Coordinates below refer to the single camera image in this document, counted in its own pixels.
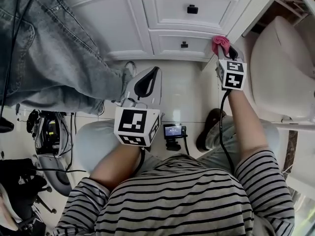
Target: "sleeve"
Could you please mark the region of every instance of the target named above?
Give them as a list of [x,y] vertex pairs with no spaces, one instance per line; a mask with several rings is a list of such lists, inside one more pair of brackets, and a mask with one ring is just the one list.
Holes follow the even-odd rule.
[[235,176],[244,187],[254,214],[266,219],[277,236],[291,235],[294,207],[275,155],[268,150],[253,154],[239,163]]
[[54,236],[93,235],[95,222],[109,194],[97,182],[82,179],[69,195]]

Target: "denim jacket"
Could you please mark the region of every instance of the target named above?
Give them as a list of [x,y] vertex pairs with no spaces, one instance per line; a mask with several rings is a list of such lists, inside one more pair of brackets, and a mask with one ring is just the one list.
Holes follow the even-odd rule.
[[[28,1],[18,1],[16,22]],[[0,0],[0,95],[15,3]],[[32,0],[17,35],[6,105],[97,114],[105,99],[120,99],[130,79],[126,69],[109,68],[103,62],[91,35],[64,0]]]

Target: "pink cloth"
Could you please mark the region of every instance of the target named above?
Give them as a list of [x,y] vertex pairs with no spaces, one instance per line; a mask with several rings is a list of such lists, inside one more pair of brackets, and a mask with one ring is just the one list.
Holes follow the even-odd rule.
[[228,55],[230,49],[230,41],[223,36],[215,36],[212,39],[212,51],[218,56],[218,45],[221,45],[225,50],[225,55]]

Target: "white cabinet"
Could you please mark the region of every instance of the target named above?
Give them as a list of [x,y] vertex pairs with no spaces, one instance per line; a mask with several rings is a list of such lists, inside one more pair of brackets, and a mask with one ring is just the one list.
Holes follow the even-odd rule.
[[151,29],[228,34],[250,0],[143,0]]
[[153,55],[142,0],[66,1],[103,57],[142,59]]
[[235,41],[269,0],[66,0],[97,43],[118,60],[208,62],[211,39]]
[[156,56],[195,57],[209,60],[213,54],[211,39],[214,34],[189,30],[150,30],[153,51]]

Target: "brown shoe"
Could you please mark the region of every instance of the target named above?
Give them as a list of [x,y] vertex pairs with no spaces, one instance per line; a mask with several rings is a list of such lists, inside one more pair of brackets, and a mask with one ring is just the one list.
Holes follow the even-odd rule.
[[209,151],[206,147],[206,138],[209,133],[209,131],[219,122],[220,120],[220,109],[214,108],[210,111],[210,113],[207,116],[205,127],[203,131],[200,133],[200,135],[197,138],[196,141],[196,147],[200,152]]

